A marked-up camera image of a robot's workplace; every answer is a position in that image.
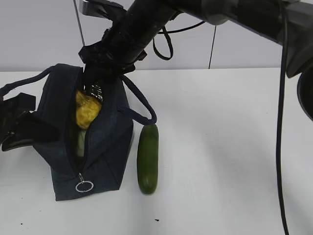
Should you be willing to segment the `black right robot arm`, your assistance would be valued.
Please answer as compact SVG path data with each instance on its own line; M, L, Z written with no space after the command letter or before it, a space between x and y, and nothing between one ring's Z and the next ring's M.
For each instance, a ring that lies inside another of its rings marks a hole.
M134 70L145 47L177 15L220 25L232 21L277 44L288 44L287 77L299 75L297 96L313 115L313 6L299 0L136 0L129 9L109 0L83 0L82 14L112 21L102 39L84 46L84 81L90 84Z

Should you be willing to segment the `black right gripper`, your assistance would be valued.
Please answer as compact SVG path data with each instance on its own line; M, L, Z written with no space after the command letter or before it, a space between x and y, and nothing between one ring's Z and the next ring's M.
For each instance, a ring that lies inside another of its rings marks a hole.
M104 40L108 37L110 30L106 29L102 39L92 45L83 46L79 51L79 57L85 64L83 72L84 90L87 95L103 101L100 81L103 79L114 79L120 75L135 70L134 63L142 61L146 51L142 51L133 61L126 63L114 56Z

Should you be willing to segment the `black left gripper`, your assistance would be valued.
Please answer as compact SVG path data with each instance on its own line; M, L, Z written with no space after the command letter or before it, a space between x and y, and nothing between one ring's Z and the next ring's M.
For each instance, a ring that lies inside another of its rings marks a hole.
M20 93L0 102L0 146L2 151L31 146L33 142L55 142L60 138L58 128L31 113L36 97Z

